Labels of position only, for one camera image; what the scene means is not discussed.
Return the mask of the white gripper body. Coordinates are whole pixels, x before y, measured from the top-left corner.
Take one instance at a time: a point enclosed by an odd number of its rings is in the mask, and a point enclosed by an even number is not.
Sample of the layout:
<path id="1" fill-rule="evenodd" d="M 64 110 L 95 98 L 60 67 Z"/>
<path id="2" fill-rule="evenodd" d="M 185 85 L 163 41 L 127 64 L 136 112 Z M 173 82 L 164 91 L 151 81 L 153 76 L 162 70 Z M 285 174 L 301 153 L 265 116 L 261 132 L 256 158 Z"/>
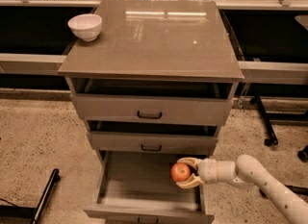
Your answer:
<path id="1" fill-rule="evenodd" d="M 206 184 L 230 184 L 236 178 L 236 165 L 230 161 L 205 159 L 200 161 L 197 172 Z"/>

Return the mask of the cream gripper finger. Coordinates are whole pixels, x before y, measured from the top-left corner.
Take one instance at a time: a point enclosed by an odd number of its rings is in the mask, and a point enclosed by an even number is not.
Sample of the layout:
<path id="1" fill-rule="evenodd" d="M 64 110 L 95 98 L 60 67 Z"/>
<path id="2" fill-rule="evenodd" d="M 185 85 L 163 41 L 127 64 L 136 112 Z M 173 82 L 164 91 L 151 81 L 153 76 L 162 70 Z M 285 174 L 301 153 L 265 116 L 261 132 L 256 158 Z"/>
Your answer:
<path id="1" fill-rule="evenodd" d="M 193 158 L 193 157 L 185 157 L 178 160 L 178 162 L 184 163 L 190 167 L 192 167 L 194 170 L 198 169 L 198 166 L 201 162 L 201 159 Z"/>
<path id="2" fill-rule="evenodd" d="M 192 174 L 185 182 L 177 182 L 176 185 L 183 189 L 198 187 L 203 184 L 199 176 Z"/>

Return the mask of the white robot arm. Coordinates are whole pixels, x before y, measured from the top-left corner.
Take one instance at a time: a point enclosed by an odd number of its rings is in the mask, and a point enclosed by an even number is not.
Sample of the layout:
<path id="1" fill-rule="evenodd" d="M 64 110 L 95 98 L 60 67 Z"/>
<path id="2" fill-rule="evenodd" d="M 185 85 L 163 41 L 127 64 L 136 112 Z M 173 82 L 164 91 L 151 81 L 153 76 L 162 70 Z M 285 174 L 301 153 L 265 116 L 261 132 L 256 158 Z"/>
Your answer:
<path id="1" fill-rule="evenodd" d="M 234 162 L 192 157 L 179 159 L 178 162 L 197 172 L 185 182 L 177 182 L 176 185 L 181 188 L 217 183 L 233 187 L 257 186 L 291 224 L 308 224 L 308 203 L 276 180 L 250 155 L 240 155 Z"/>

